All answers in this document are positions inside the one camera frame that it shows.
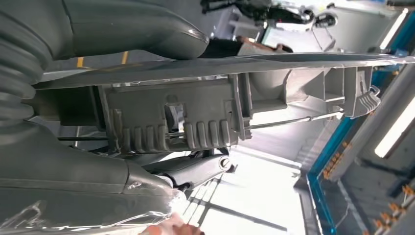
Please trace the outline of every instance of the wire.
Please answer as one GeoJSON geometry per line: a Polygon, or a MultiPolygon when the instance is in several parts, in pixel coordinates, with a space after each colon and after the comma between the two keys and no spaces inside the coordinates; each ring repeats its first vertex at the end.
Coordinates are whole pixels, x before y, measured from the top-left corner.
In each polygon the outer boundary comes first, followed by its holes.
{"type": "Polygon", "coordinates": [[[343,221],[346,219],[347,215],[349,214],[349,209],[350,209],[350,205],[348,205],[348,206],[347,206],[345,214],[344,214],[344,215],[343,215],[343,217],[339,220],[339,222],[337,222],[337,224],[336,224],[335,228],[339,227],[339,226],[343,223],[343,221]]]}

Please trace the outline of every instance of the ceiling light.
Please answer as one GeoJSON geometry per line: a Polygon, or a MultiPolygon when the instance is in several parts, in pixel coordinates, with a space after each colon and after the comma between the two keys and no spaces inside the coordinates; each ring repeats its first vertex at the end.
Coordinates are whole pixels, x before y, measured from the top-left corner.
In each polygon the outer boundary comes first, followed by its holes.
{"type": "Polygon", "coordinates": [[[88,230],[88,229],[91,229],[91,228],[78,228],[78,229],[72,229],[71,231],[77,232],[77,231],[83,231],[83,230],[88,230]]]}
{"type": "Polygon", "coordinates": [[[385,49],[389,42],[391,41],[392,37],[395,35],[399,27],[401,26],[402,22],[404,21],[406,14],[408,13],[408,9],[403,9],[402,13],[398,16],[395,23],[392,25],[392,28],[389,30],[388,34],[386,35],[383,42],[380,44],[381,49],[385,49]]]}
{"type": "Polygon", "coordinates": [[[380,141],[379,145],[375,148],[375,153],[383,158],[392,148],[392,146],[399,139],[401,134],[408,128],[412,120],[415,118],[415,97],[402,112],[401,116],[396,120],[387,134],[380,141]]]}

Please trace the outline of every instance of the gray plastic part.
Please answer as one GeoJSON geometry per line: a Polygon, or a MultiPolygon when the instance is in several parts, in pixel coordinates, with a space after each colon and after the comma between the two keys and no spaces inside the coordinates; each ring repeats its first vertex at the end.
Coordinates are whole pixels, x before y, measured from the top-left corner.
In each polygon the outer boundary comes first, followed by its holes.
{"type": "Polygon", "coordinates": [[[110,146],[123,153],[211,149],[235,144],[231,115],[235,98],[229,80],[154,86],[102,86],[100,96],[110,146]],[[184,108],[185,138],[170,138],[165,106],[184,108]]]}
{"type": "Polygon", "coordinates": [[[370,90],[371,68],[347,68],[345,70],[345,103],[341,107],[345,116],[357,118],[377,108],[380,98],[370,90]]]}
{"type": "Polygon", "coordinates": [[[227,155],[219,154],[204,158],[181,157],[144,166],[149,172],[169,177],[174,187],[188,184],[188,189],[204,184],[231,167],[227,155]]]}
{"type": "Polygon", "coordinates": [[[192,59],[200,56],[208,45],[205,34],[159,5],[131,0],[63,2],[71,21],[77,56],[133,48],[172,59],[192,59]]]}

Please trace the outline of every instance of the white wall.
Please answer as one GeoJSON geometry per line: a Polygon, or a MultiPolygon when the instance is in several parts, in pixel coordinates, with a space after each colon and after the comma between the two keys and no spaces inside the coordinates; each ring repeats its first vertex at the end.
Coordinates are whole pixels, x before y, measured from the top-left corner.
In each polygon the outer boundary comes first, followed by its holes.
{"type": "MultiPolygon", "coordinates": [[[[319,13],[319,9],[321,10],[320,6],[323,5],[324,1],[317,2],[319,2],[319,5],[315,5],[316,14],[319,13]]],[[[342,48],[352,52],[366,52],[369,47],[380,45],[386,32],[390,29],[400,13],[387,10],[380,5],[373,6],[370,9],[372,9],[372,12],[378,10],[388,16],[394,16],[390,18],[368,12],[347,11],[337,8],[330,9],[330,12],[337,14],[339,18],[339,23],[328,29],[332,37],[336,40],[335,48],[342,48]]],[[[331,39],[325,29],[314,29],[314,32],[323,48],[330,44],[331,39]]],[[[321,51],[311,31],[288,32],[271,29],[264,43],[270,46],[283,43],[290,46],[294,52],[321,51]]]]}

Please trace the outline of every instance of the metal bar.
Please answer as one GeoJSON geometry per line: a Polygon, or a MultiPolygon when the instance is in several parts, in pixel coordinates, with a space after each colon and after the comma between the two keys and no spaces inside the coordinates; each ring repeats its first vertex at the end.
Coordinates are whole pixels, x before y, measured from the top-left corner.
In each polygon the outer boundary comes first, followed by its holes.
{"type": "Polygon", "coordinates": [[[310,182],[308,175],[306,175],[305,178],[307,180],[308,191],[310,192],[311,206],[313,208],[314,215],[316,216],[317,228],[319,229],[318,232],[319,232],[319,235],[323,235],[322,222],[320,221],[319,214],[317,212],[317,204],[316,204],[316,201],[314,200],[313,191],[311,189],[311,182],[310,182]]]}
{"type": "Polygon", "coordinates": [[[298,195],[300,196],[301,215],[302,215],[302,219],[304,221],[305,235],[309,235],[308,227],[307,227],[307,217],[305,216],[305,207],[304,207],[304,203],[303,203],[303,196],[300,193],[298,195]]]}
{"type": "Polygon", "coordinates": [[[218,189],[218,186],[221,184],[221,182],[222,182],[222,176],[223,175],[221,175],[221,177],[219,178],[219,179],[217,179],[217,181],[216,181],[216,187],[215,187],[215,189],[213,190],[213,193],[212,193],[212,195],[211,195],[211,197],[209,198],[209,200],[206,202],[206,204],[205,204],[205,210],[203,211],[203,213],[202,213],[202,215],[200,216],[200,218],[199,218],[199,221],[197,222],[198,224],[199,224],[199,227],[201,227],[201,225],[203,224],[203,221],[205,220],[205,218],[206,218],[206,215],[208,214],[208,211],[209,211],[209,209],[210,209],[210,205],[211,205],[211,200],[212,200],[212,197],[213,197],[213,195],[215,194],[215,192],[216,192],[216,190],[218,189]]]}
{"type": "Polygon", "coordinates": [[[108,137],[58,137],[60,141],[107,141],[108,137]]]}
{"type": "Polygon", "coordinates": [[[231,210],[229,208],[225,208],[225,207],[219,206],[217,204],[213,204],[212,203],[210,205],[210,208],[215,209],[215,210],[220,211],[220,212],[223,212],[223,213],[226,213],[226,214],[230,214],[230,215],[234,215],[234,216],[237,216],[237,217],[240,217],[240,218],[244,218],[246,220],[250,220],[250,221],[252,221],[252,222],[254,222],[256,224],[265,225],[267,227],[271,227],[271,228],[274,228],[274,229],[277,229],[277,230],[280,230],[280,231],[284,231],[284,232],[288,231],[288,229],[286,227],[284,227],[284,226],[281,226],[281,225],[278,225],[278,224],[274,224],[274,223],[268,222],[266,220],[259,219],[259,218],[256,218],[256,217],[253,217],[253,216],[244,214],[244,213],[240,213],[240,212],[231,210]]]}
{"type": "Polygon", "coordinates": [[[176,133],[166,133],[166,135],[168,137],[184,137],[184,133],[183,132],[176,132],[176,133]]]}
{"type": "Polygon", "coordinates": [[[317,42],[317,44],[319,45],[320,50],[322,50],[322,52],[324,52],[323,47],[322,47],[322,45],[320,44],[319,40],[317,39],[317,36],[316,36],[316,34],[314,33],[314,29],[313,29],[313,28],[311,28],[311,32],[313,32],[314,39],[316,39],[316,42],[317,42]]]}
{"type": "Polygon", "coordinates": [[[337,116],[340,114],[343,114],[343,111],[338,111],[338,112],[333,112],[333,113],[313,116],[313,117],[303,117],[303,118],[287,120],[287,121],[279,121],[279,122],[273,122],[273,123],[265,123],[265,124],[259,124],[259,125],[254,125],[254,126],[248,126],[246,127],[246,129],[254,130],[254,129],[260,129],[260,128],[274,127],[274,126],[283,126],[283,125],[294,124],[294,123],[299,123],[299,122],[307,122],[307,121],[314,121],[314,120],[329,118],[329,117],[337,116]]]}
{"type": "MultiPolygon", "coordinates": [[[[76,127],[76,135],[75,136],[78,138],[80,134],[81,134],[81,126],[77,126],[76,127]]],[[[79,141],[75,141],[74,146],[75,147],[78,147],[79,146],[79,141]]]]}

